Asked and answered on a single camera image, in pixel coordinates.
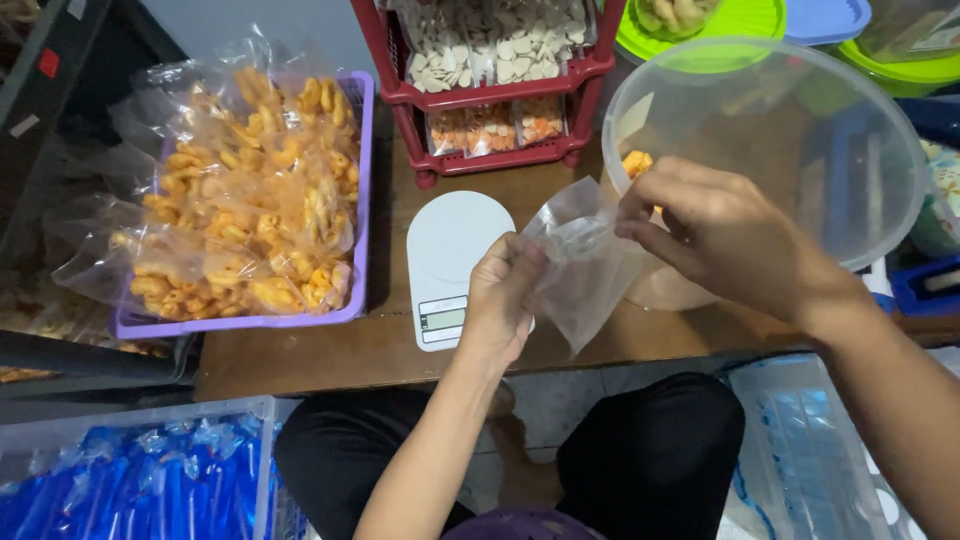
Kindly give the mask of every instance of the red label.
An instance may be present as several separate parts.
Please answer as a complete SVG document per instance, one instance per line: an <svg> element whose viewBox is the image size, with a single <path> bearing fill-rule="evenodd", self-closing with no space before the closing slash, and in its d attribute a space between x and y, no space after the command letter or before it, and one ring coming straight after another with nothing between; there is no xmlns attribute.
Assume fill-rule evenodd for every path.
<svg viewBox="0 0 960 540"><path fill-rule="evenodd" d="M44 75L53 79L54 76L57 75L57 67L59 65L60 57L57 56L57 53L50 49L43 49L43 52L40 54L40 64L37 65L37 68L39 68Z"/></svg>

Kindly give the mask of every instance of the hand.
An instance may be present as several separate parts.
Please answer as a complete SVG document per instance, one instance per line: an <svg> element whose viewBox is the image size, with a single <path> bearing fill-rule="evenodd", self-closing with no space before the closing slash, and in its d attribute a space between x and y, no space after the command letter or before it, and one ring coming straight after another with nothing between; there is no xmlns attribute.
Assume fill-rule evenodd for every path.
<svg viewBox="0 0 960 540"><path fill-rule="evenodd" d="M663 207L665 231L649 221ZM824 310L873 299L747 178L661 158L620 201L616 232L706 290L816 337Z"/></svg>
<svg viewBox="0 0 960 540"><path fill-rule="evenodd" d="M530 294L546 255L517 233L505 233L470 273L467 320L457 348L463 355L506 370L530 333Z"/></svg>

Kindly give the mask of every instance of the digital kitchen scale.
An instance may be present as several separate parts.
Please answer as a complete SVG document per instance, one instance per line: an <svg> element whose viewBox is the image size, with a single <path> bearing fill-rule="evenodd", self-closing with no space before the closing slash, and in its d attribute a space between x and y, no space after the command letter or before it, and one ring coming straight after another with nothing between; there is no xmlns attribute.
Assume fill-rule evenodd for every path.
<svg viewBox="0 0 960 540"><path fill-rule="evenodd" d="M446 193L417 212L407 232L407 265L421 349L457 346L467 314L470 271L509 231L516 228L507 210L473 191Z"/></svg>

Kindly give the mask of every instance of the blue container lid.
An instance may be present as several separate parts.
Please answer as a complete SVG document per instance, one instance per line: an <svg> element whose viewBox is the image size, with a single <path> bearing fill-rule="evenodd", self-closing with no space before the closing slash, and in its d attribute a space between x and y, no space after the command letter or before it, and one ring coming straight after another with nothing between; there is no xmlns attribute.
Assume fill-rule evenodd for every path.
<svg viewBox="0 0 960 540"><path fill-rule="evenodd" d="M783 40L812 47L853 39L870 22L867 0L785 0Z"/></svg>

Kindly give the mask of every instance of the red plastic rack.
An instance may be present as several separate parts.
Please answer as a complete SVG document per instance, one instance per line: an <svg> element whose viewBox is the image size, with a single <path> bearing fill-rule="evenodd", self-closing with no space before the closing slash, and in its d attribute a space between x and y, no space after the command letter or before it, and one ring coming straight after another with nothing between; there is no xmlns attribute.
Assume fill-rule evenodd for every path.
<svg viewBox="0 0 960 540"><path fill-rule="evenodd" d="M603 75L613 69L613 41L626 0L607 0L597 13L597 40L582 59L569 61L566 75L509 85L457 88L438 93L420 92L404 82L409 56L395 12L380 10L372 0L350 0L360 30L380 76L380 97L393 106L394 120L417 171L417 186L429 189L442 176L489 171L562 160L575 167L580 150L590 138L590 124L600 96ZM431 156L427 150L423 113L514 101L550 94L566 94L568 135L478 158L462 155Z"/></svg>

